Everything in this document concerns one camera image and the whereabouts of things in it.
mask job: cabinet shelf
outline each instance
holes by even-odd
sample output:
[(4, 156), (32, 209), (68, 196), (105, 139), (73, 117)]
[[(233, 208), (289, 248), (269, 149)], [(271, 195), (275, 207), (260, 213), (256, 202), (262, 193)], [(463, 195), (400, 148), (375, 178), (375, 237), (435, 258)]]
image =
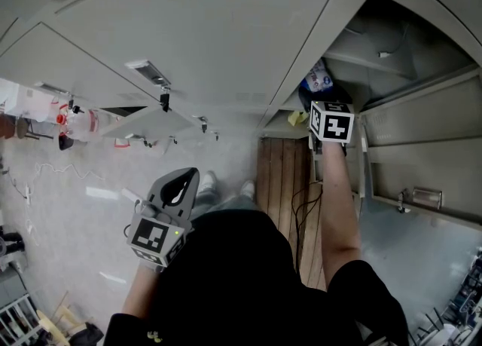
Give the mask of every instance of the cabinet shelf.
[(300, 139), (307, 137), (309, 134), (307, 123), (292, 126), (288, 122), (289, 110), (279, 110), (271, 121), (263, 129), (265, 136), (280, 136), (284, 138)]
[[(416, 70), (404, 32), (400, 23), (369, 19), (364, 32), (342, 31), (324, 57), (415, 79)], [(393, 54), (380, 58), (378, 53), (382, 51)]]
[(291, 96), (280, 107), (281, 110), (289, 110), (291, 112), (303, 112), (304, 108), (298, 95), (298, 89), (293, 91)]

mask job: white cable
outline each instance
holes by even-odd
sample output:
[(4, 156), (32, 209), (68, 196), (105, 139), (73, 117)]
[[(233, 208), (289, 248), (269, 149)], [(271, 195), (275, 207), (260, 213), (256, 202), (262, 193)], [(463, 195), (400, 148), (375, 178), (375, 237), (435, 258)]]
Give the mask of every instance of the white cable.
[(83, 176), (81, 176), (81, 174), (78, 172), (78, 170), (77, 170), (77, 168), (75, 167), (74, 164), (67, 165), (63, 169), (55, 169), (52, 164), (39, 164), (38, 162), (36, 162), (35, 163), (35, 176), (33, 176), (32, 181), (31, 181), (32, 186), (30, 187), (30, 193), (29, 193), (30, 196), (33, 195), (34, 180), (37, 177), (40, 176), (43, 167), (49, 167), (50, 169), (52, 169), (52, 171), (54, 173), (64, 173), (64, 172), (67, 171), (67, 169), (69, 169), (71, 167), (74, 170), (75, 175), (81, 180), (85, 179), (87, 176), (89, 176), (91, 174), (92, 176), (96, 177), (97, 179), (99, 179), (101, 181), (105, 181), (104, 177), (99, 176), (98, 174), (94, 173), (92, 170), (89, 170), (87, 173), (85, 173)]
[(27, 220), (25, 221), (25, 229), (27, 230), (29, 236), (32, 238), (34, 244), (36, 246), (40, 246), (38, 240), (35, 238), (35, 236), (38, 237), (37, 228), (34, 226), (33, 221), (30, 219), (29, 208), (27, 204), (25, 204), (25, 215), (27, 217)]
[(390, 57), (391, 55), (393, 55), (394, 53), (396, 53), (398, 50), (400, 50), (400, 47), (403, 45), (403, 43), (405, 43), (405, 39), (407, 37), (407, 32), (408, 32), (409, 27), (410, 27), (410, 24), (407, 23), (407, 25), (405, 26), (404, 33), (401, 36), (401, 40), (398, 43), (398, 46), (393, 51), (379, 51), (378, 57), (379, 58), (387, 58), (387, 57)]

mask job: floor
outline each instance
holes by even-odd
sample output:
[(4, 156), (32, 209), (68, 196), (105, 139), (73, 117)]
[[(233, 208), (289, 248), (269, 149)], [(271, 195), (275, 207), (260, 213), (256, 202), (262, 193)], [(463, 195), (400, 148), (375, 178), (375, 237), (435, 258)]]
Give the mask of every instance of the floor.
[(103, 330), (121, 309), (138, 264), (123, 236), (134, 204), (120, 190), (145, 195), (155, 179), (192, 166), (201, 175), (214, 170), (221, 193), (229, 197), (256, 173), (256, 141), (222, 137), (216, 142), (212, 135), (197, 131), (170, 144), (165, 154), (160, 146), (148, 149), (140, 143), (116, 149), (112, 139), (64, 152), (48, 139), (9, 139), (1, 144), (4, 165), (22, 193), (26, 182), (32, 186), (35, 163), (51, 163), (58, 169), (74, 164), (82, 176), (92, 170), (105, 178), (90, 174), (79, 179), (72, 168), (54, 173), (42, 167), (33, 179), (28, 208), (8, 176), (0, 178), (7, 229), (19, 231), (26, 242), (29, 266), (23, 279), (34, 302), (46, 314), (53, 313), (68, 290), (68, 302)]
[[(60, 152), (50, 140), (0, 141), (4, 164), (10, 167), (21, 192), (33, 186), (32, 203), (0, 178), (0, 206), (7, 228), (26, 241), (29, 267), (23, 274), (35, 303), (53, 312), (64, 293), (84, 319), (105, 330), (118, 311), (133, 279), (137, 259), (122, 234), (133, 213), (133, 203), (122, 188), (148, 192), (152, 182), (169, 171), (195, 166), (201, 173), (214, 170), (228, 197), (256, 173), (257, 142), (248, 137), (211, 136), (196, 132), (171, 144), (147, 149), (134, 145), (116, 149), (113, 141), (91, 142)], [(55, 168), (54, 173), (35, 163)], [(424, 313), (443, 308), (457, 290), (472, 256), (482, 244), (482, 232), (459, 225), (433, 222), (426, 216), (400, 215), (393, 207), (367, 201), (360, 217), (363, 256), (404, 308), (410, 328), (423, 323)]]

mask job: sneaker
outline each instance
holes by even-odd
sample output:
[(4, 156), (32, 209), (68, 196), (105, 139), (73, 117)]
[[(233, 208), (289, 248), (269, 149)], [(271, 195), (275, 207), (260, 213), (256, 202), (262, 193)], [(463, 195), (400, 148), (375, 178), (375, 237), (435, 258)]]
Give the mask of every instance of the sneaker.
[(214, 174), (214, 172), (209, 170), (203, 177), (203, 181), (201, 182), (201, 186), (199, 187), (199, 193), (208, 190), (215, 191), (217, 182), (218, 180), (216, 179), (216, 175)]
[(241, 187), (240, 194), (253, 200), (255, 198), (255, 183), (252, 180), (246, 181)]

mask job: wooden board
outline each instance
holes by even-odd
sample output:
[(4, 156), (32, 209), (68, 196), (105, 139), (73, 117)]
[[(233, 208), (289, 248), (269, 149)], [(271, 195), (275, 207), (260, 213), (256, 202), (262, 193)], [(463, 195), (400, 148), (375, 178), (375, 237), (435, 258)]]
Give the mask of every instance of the wooden board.
[(264, 213), (268, 213), (270, 196), (271, 139), (260, 139), (258, 143), (257, 201)]
[[(315, 181), (313, 161), (310, 166), (310, 182)], [(320, 200), (316, 200), (322, 191), (322, 186), (319, 184), (312, 184), (308, 191), (308, 201), (315, 201), (308, 204), (308, 215), (306, 217), (306, 224), (304, 227), (303, 250), (300, 261), (300, 277), (301, 282), (308, 285), (310, 278), (311, 264), (313, 262), (313, 254), (315, 252), (316, 235), (318, 231), (319, 210), (321, 204)]]
[[(306, 192), (303, 189), (307, 185), (307, 173), (306, 173), (306, 155), (309, 151), (307, 142), (296, 140), (294, 143), (294, 183), (293, 183), (293, 194), (296, 194), (293, 200), (293, 207), (296, 211), (297, 208), (304, 202)], [(306, 211), (306, 207), (302, 208), (298, 213), (299, 216), (304, 216)], [(297, 235), (296, 235), (296, 218), (294, 212), (291, 211), (291, 227), (289, 232), (289, 244), (291, 246), (291, 252), (293, 254), (293, 264), (296, 265), (296, 248), (297, 243), (300, 244), (300, 249), (298, 251), (298, 258), (301, 257), (301, 245), (303, 243), (303, 239), (300, 236), (300, 241), (297, 242)]]
[(308, 287), (317, 288), (320, 274), (322, 273), (322, 208), (319, 209), (318, 229), (316, 231), (315, 249), (313, 251), (313, 260), (311, 262), (310, 277), (308, 279)]
[(268, 216), (274, 225), (279, 227), (279, 210), (281, 207), (281, 182), (283, 166), (283, 140), (271, 139), (270, 159), (270, 193), (268, 197)]
[(294, 186), (294, 146), (293, 139), (283, 140), (283, 169), (281, 184), (281, 207), (279, 210), (279, 231), (289, 240), (291, 227), (291, 199)]
[[(261, 139), (258, 144), (257, 199), (258, 206), (288, 240), (295, 268), (298, 252), (302, 282), (314, 289), (324, 289), (321, 201), (317, 201), (316, 205), (305, 204), (316, 199), (322, 187), (319, 184), (309, 186), (309, 181), (314, 181), (312, 165), (313, 159), (306, 140)], [(299, 240), (293, 210), (298, 210)]]

